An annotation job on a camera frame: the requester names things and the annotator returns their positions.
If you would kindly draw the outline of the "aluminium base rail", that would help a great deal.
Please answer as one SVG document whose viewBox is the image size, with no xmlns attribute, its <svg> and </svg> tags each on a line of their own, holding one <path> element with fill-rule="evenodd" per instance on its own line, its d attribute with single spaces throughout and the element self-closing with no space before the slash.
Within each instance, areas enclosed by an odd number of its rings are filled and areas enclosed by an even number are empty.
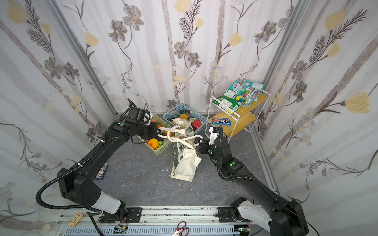
<svg viewBox="0 0 378 236">
<path fill-rule="evenodd" d="M 52 231 L 53 236 L 97 236 L 97 229 L 105 236 L 170 236 L 179 222 L 186 221 L 191 236 L 267 236 L 269 233 L 257 224 L 236 221 L 227 206 L 131 206 L 128 219 L 121 223 L 96 224 L 84 210 L 64 210 Z M 83 218 L 74 227 L 70 221 L 77 213 Z"/>
</svg>

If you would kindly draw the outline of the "blue plastic vegetable basket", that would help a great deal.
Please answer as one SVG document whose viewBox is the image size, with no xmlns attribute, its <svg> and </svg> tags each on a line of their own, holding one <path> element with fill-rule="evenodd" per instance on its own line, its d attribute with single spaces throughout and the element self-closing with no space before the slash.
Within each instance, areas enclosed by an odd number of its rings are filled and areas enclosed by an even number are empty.
<svg viewBox="0 0 378 236">
<path fill-rule="evenodd" d="M 199 134 L 206 124 L 206 118 L 195 110 L 184 104 L 178 104 L 174 108 L 168 110 L 163 116 L 163 120 L 168 124 L 174 125 L 173 120 L 181 118 L 189 121 L 194 125 L 195 134 Z"/>
</svg>

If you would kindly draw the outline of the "red toy bell pepper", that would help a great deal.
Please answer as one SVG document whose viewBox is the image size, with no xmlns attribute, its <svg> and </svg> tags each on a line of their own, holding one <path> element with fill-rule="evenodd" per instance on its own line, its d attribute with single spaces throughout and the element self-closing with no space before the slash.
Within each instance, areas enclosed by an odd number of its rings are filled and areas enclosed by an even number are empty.
<svg viewBox="0 0 378 236">
<path fill-rule="evenodd" d="M 195 119 L 192 121 L 192 127 L 195 130 L 199 129 L 201 126 L 202 126 L 202 122 L 200 121 L 200 119 Z"/>
</svg>

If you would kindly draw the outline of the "green snack packet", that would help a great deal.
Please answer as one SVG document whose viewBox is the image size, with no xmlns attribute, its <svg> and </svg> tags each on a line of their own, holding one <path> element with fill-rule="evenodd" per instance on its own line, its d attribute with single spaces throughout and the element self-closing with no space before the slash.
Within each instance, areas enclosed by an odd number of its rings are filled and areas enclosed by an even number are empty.
<svg viewBox="0 0 378 236">
<path fill-rule="evenodd" d="M 236 112 L 245 103 L 245 101 L 245 96 L 239 95 L 237 92 L 227 89 L 223 95 L 212 102 L 223 108 L 229 114 L 233 115 L 234 112 Z"/>
</svg>

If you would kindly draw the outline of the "orange toy fruit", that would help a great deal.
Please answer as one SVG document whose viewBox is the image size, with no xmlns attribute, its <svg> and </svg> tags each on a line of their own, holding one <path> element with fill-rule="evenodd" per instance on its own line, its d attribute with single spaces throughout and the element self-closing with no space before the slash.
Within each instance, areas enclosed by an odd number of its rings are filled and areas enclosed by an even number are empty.
<svg viewBox="0 0 378 236">
<path fill-rule="evenodd" d="M 152 149 L 157 149 L 157 148 L 159 148 L 159 146 L 160 146 L 160 142 L 159 142 L 158 139 L 153 138 L 153 139 L 150 139 L 150 140 L 148 141 L 148 145 L 149 145 Z"/>
</svg>

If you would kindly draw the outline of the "teal snack packet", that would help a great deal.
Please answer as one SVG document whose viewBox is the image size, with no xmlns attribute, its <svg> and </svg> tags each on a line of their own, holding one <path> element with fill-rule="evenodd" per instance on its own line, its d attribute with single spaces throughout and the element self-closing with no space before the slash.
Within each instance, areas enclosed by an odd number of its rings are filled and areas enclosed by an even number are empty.
<svg viewBox="0 0 378 236">
<path fill-rule="evenodd" d="M 257 101 L 259 93 L 264 87 L 263 84 L 243 79 L 242 82 L 235 81 L 228 89 L 237 94 L 237 102 L 241 103 L 243 107 L 249 107 L 252 102 Z"/>
</svg>

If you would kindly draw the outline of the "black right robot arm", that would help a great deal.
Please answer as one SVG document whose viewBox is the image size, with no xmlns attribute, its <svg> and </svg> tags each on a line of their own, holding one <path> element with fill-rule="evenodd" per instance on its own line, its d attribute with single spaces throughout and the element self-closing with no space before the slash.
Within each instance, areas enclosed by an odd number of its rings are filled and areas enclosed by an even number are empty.
<svg viewBox="0 0 378 236">
<path fill-rule="evenodd" d="M 302 206 L 272 191 L 234 157 L 222 126 L 212 127 L 210 133 L 210 140 L 195 138 L 197 150 L 209 155 L 222 180 L 236 183 L 260 203 L 257 206 L 246 198 L 239 198 L 230 206 L 234 219 L 251 221 L 272 236 L 307 235 L 309 223 Z"/>
</svg>

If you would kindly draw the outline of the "blue M&M candy bag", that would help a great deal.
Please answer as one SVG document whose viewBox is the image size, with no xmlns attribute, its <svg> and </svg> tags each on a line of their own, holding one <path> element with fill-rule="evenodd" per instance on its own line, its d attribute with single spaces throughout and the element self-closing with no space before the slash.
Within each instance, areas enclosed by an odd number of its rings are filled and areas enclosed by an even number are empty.
<svg viewBox="0 0 378 236">
<path fill-rule="evenodd" d="M 212 118 L 212 125 L 227 125 L 231 126 L 231 120 L 229 118 Z"/>
</svg>

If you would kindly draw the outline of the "orange toy tangerine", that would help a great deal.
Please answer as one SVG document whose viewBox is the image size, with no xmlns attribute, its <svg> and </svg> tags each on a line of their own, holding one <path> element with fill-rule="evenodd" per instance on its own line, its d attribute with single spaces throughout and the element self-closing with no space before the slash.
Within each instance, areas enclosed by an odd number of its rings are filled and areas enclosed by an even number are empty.
<svg viewBox="0 0 378 236">
<path fill-rule="evenodd" d="M 188 120 L 188 119 L 189 119 L 188 116 L 187 116 L 186 114 L 181 114 L 181 115 L 179 116 L 179 118 L 184 119 L 184 120 Z"/>
</svg>

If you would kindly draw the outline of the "small blue card box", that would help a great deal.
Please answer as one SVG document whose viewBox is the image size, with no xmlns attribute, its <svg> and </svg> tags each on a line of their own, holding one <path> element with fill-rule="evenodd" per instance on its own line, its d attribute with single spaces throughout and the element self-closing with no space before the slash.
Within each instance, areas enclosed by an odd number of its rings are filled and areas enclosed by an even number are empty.
<svg viewBox="0 0 378 236">
<path fill-rule="evenodd" d="M 95 180 L 97 181 L 102 181 L 105 174 L 106 174 L 106 171 L 108 169 L 108 163 L 105 163 L 101 168 L 100 170 L 98 171 L 96 177 L 95 177 Z"/>
</svg>

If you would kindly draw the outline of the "floral canvas tote bag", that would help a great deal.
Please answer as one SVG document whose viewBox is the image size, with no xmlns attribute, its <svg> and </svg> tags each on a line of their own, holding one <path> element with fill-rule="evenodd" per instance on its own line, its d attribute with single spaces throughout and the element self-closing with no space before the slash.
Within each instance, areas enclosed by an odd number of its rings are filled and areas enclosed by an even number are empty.
<svg viewBox="0 0 378 236">
<path fill-rule="evenodd" d="M 177 118 L 176 125 L 171 128 L 160 127 L 159 137 L 173 143 L 173 166 L 170 177 L 177 180 L 192 182 L 195 172 L 202 161 L 197 154 L 198 144 L 195 138 L 202 138 L 195 135 L 192 124 L 184 119 Z"/>
</svg>

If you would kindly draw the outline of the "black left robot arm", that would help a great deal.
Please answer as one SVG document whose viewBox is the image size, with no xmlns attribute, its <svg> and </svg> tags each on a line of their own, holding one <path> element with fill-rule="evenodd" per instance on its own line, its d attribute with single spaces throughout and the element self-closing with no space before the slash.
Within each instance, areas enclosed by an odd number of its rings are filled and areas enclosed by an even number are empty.
<svg viewBox="0 0 378 236">
<path fill-rule="evenodd" d="M 161 133 L 156 123 L 150 122 L 152 114 L 147 109 L 138 108 L 132 101 L 126 111 L 114 121 L 95 147 L 71 168 L 61 169 L 57 177 L 38 190 L 36 202 L 48 209 L 85 208 L 102 213 L 102 221 L 120 223 L 128 216 L 126 204 L 105 192 L 94 179 L 100 168 L 110 159 L 115 151 L 134 136 L 143 140 Z M 72 205 L 56 206 L 42 199 L 43 192 L 58 183 L 61 196 L 72 201 Z"/>
</svg>

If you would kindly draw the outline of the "red handled scissors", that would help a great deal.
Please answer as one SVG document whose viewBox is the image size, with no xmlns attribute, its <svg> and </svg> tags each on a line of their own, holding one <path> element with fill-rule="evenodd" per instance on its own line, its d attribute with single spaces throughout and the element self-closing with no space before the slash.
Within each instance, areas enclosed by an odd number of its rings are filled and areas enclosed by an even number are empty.
<svg viewBox="0 0 378 236">
<path fill-rule="evenodd" d="M 187 236 L 190 233 L 190 229 L 187 227 L 186 221 L 181 221 L 172 236 Z"/>
</svg>

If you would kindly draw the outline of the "wooden tag block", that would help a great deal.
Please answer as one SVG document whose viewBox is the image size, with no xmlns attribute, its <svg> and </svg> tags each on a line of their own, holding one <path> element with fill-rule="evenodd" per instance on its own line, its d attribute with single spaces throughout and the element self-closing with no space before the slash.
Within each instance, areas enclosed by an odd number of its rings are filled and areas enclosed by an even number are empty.
<svg viewBox="0 0 378 236">
<path fill-rule="evenodd" d="M 76 216 L 70 221 L 69 226 L 74 228 L 83 218 L 83 216 L 84 216 L 83 214 L 77 213 Z"/>
</svg>

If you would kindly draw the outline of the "green plastic fruit basket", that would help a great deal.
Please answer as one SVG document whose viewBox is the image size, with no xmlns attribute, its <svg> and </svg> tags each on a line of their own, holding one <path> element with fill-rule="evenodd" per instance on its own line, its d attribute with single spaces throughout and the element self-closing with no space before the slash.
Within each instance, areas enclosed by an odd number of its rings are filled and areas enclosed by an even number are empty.
<svg viewBox="0 0 378 236">
<path fill-rule="evenodd" d="M 158 115 L 155 115 L 155 114 L 151 115 L 150 122 L 155 122 L 157 124 L 158 129 L 173 127 L 173 125 L 169 124 L 168 122 L 165 122 L 162 118 L 160 118 Z M 142 139 L 140 136 L 137 136 L 137 138 L 145 146 L 147 146 L 148 149 L 151 150 L 156 156 L 159 156 L 168 147 L 172 145 L 172 143 L 167 139 L 167 132 L 165 130 L 161 132 L 161 135 L 164 136 L 164 138 L 158 135 L 148 138 L 147 140 Z"/>
</svg>

